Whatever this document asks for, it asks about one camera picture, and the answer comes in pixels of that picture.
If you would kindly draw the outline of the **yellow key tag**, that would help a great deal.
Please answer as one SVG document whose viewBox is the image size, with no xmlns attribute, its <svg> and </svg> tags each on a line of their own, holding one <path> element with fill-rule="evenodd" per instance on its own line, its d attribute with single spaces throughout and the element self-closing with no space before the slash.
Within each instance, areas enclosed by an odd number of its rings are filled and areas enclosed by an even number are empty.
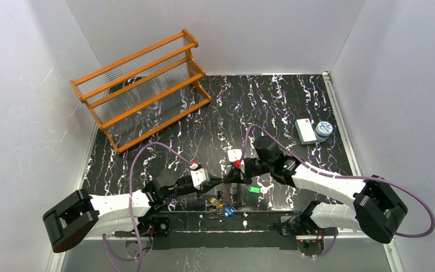
<svg viewBox="0 0 435 272">
<path fill-rule="evenodd" d="M 210 206 L 217 210 L 222 210 L 224 208 L 224 201 L 222 199 L 211 198 Z"/>
</svg>

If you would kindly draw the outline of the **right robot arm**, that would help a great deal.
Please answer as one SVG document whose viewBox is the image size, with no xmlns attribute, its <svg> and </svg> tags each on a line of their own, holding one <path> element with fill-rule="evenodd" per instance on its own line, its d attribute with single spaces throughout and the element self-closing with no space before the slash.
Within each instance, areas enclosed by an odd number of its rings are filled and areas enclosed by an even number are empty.
<svg viewBox="0 0 435 272">
<path fill-rule="evenodd" d="M 388 244 L 408 213 L 407 206 L 391 186 L 377 176 L 345 178 L 314 167 L 284 154 L 268 136 L 259 137 L 254 146 L 256 158 L 244 158 L 239 149 L 226 152 L 226 161 L 231 165 L 224 178 L 226 184 L 249 184 L 253 177 L 269 174 L 282 185 L 310 190 L 338 201 L 337 204 L 312 201 L 298 216 L 282 222 L 281 228 L 308 233 L 347 228 Z"/>
</svg>

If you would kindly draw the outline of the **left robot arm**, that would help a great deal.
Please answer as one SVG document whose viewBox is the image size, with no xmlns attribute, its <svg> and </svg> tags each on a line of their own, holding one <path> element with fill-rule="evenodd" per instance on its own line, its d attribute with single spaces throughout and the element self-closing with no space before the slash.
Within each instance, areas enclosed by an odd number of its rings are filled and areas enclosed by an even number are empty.
<svg viewBox="0 0 435 272">
<path fill-rule="evenodd" d="M 45 212 L 42 219 L 53 252 L 62 253 L 87 237 L 130 231 L 161 211 L 167 200 L 203 194 L 223 182 L 224 178 L 205 169 L 182 177 L 162 171 L 144 188 L 132 193 L 103 196 L 76 190 Z"/>
</svg>

